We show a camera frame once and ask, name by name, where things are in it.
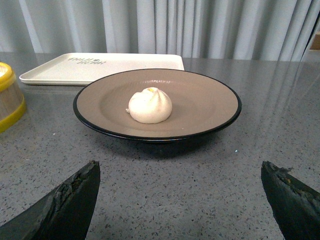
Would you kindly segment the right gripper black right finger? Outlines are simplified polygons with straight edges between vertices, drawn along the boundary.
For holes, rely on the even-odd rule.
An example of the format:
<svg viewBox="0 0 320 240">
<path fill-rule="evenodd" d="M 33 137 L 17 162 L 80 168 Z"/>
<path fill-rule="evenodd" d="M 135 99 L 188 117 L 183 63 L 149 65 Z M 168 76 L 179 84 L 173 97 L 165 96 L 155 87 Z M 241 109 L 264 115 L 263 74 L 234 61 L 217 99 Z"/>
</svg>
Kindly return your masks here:
<svg viewBox="0 0 320 240">
<path fill-rule="evenodd" d="M 273 216 L 286 240 L 320 238 L 320 193 L 279 168 L 264 161 L 261 181 Z"/>
</svg>

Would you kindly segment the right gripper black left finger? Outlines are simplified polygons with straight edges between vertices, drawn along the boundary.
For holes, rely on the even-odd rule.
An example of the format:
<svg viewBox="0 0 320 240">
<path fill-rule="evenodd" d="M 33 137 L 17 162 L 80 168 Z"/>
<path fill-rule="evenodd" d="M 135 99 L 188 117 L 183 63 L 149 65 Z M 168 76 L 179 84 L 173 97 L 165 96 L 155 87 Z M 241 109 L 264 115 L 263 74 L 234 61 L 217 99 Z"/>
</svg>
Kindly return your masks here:
<svg viewBox="0 0 320 240">
<path fill-rule="evenodd" d="M 90 161 L 0 227 L 2 240 L 84 240 L 96 206 L 100 164 Z"/>
</svg>

